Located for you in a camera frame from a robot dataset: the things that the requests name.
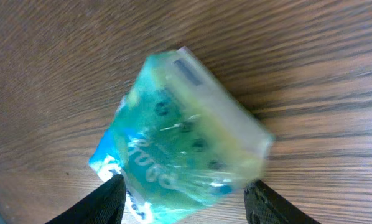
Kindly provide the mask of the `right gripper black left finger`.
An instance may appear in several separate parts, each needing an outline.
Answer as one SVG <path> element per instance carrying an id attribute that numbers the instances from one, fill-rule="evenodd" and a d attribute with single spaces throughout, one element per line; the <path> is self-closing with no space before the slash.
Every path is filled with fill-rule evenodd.
<path id="1" fill-rule="evenodd" d="M 116 174 L 47 224 L 121 224 L 125 202 L 124 177 Z"/>

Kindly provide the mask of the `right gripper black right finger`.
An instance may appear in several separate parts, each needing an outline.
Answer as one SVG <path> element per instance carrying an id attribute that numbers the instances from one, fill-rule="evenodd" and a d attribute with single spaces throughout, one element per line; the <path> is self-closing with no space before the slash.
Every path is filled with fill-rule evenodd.
<path id="1" fill-rule="evenodd" d="M 319 224 L 261 180 L 246 186 L 244 205 L 249 224 Z"/>

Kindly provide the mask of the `teal tissue pack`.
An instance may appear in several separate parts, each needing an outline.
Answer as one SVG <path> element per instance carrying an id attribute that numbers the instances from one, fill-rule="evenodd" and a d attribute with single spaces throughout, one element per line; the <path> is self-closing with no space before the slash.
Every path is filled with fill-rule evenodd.
<path id="1" fill-rule="evenodd" d="M 262 176 L 273 135 L 185 47 L 146 58 L 89 161 L 141 223 L 175 223 Z"/>

